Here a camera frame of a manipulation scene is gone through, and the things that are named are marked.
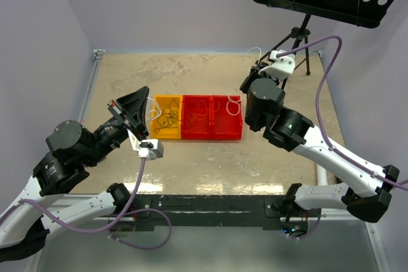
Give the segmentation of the red plastic bin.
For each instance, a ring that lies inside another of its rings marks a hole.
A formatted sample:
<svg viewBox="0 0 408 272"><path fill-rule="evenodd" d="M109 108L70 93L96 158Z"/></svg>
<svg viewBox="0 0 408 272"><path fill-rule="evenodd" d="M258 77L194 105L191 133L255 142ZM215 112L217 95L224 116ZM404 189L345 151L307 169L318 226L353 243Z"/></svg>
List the red plastic bin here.
<svg viewBox="0 0 408 272"><path fill-rule="evenodd" d="M183 95L182 140L210 139L210 100L206 95Z"/></svg>
<svg viewBox="0 0 408 272"><path fill-rule="evenodd" d="M238 141L242 139L242 102L240 96L212 96L212 139Z"/></svg>

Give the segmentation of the middle red plastic bin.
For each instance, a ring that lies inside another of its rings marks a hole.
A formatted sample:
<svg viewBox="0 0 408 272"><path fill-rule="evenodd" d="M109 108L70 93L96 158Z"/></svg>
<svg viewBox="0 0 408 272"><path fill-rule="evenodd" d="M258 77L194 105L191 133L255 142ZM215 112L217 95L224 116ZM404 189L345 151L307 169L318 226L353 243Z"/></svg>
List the middle red plastic bin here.
<svg viewBox="0 0 408 272"><path fill-rule="evenodd" d="M210 100L206 95L183 95L182 140L210 139Z"/></svg>

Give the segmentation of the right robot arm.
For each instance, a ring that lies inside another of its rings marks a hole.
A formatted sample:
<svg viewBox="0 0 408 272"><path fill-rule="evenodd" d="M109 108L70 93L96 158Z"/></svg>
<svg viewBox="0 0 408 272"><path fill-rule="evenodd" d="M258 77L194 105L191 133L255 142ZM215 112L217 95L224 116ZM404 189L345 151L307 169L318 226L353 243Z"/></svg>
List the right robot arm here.
<svg viewBox="0 0 408 272"><path fill-rule="evenodd" d="M261 131L270 144L322 166L341 181L317 186L294 183L278 210L293 217L314 209L346 210L370 223L383 217L400 173L396 167L372 164L324 138L311 119L284 106L285 92L259 67L250 69L240 90L246 95L245 123L250 130Z"/></svg>

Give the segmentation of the aluminium frame rail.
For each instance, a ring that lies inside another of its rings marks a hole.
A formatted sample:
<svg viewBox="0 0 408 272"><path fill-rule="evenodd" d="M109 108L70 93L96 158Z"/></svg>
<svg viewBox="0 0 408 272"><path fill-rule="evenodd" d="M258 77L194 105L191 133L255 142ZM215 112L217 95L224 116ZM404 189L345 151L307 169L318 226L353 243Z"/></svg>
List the aluminium frame rail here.
<svg viewBox="0 0 408 272"><path fill-rule="evenodd" d="M94 49L94 64L92 67L91 71L91 77L88 82L86 91L85 91L85 97L84 101L82 103L81 109L80 109L80 114L78 116L78 121L83 122L84 118L86 117L88 106L89 106L89 101L91 100L92 92L96 83L96 79L98 76L99 68L103 60L103 56L106 53L105 50L103 49ZM31 271L37 271L38 264L41 259L41 253L42 251L40 250L36 254L30 256L25 264L23 272L31 272Z"/></svg>

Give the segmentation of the white cylinder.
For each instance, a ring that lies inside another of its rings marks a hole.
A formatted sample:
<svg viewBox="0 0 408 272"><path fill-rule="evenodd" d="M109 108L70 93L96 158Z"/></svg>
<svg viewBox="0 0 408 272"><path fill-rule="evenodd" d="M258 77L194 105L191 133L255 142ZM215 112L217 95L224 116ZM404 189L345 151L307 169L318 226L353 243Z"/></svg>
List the white cylinder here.
<svg viewBox="0 0 408 272"><path fill-rule="evenodd" d="M328 176L325 168L316 164L317 184L319 186L328 185Z"/></svg>

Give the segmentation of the yellow plastic bin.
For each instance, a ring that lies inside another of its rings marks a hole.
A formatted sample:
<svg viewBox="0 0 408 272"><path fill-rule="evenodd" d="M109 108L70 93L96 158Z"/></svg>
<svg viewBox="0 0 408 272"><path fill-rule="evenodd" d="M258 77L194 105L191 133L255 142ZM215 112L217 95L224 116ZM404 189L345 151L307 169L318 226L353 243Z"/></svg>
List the yellow plastic bin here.
<svg viewBox="0 0 408 272"><path fill-rule="evenodd" d="M155 95L151 138L160 140L180 140L182 127L182 95Z"/></svg>

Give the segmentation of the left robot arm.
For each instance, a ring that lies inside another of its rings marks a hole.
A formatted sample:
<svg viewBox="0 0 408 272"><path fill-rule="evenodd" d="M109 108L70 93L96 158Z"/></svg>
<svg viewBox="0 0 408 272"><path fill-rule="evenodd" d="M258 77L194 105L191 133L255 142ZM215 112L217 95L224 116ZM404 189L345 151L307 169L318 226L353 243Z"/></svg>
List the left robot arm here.
<svg viewBox="0 0 408 272"><path fill-rule="evenodd" d="M119 148L132 132L138 140L149 135L145 111L149 88L108 103L112 117L91 132L75 120L61 122L46 139L48 153L33 169L22 192L1 214L1 261L19 261L45 246L50 230L42 222L43 214L23 203L33 200L48 208L85 180L87 167L95 167L111 151Z"/></svg>

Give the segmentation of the right red plastic bin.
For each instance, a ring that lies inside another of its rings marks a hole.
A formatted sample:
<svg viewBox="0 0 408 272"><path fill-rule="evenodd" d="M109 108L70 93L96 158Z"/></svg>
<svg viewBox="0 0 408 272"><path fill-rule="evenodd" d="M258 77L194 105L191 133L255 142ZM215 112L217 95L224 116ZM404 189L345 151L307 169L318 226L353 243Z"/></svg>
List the right red plastic bin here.
<svg viewBox="0 0 408 272"><path fill-rule="evenodd" d="M242 102L240 96L212 96L212 139L238 141L242 139Z"/></svg>

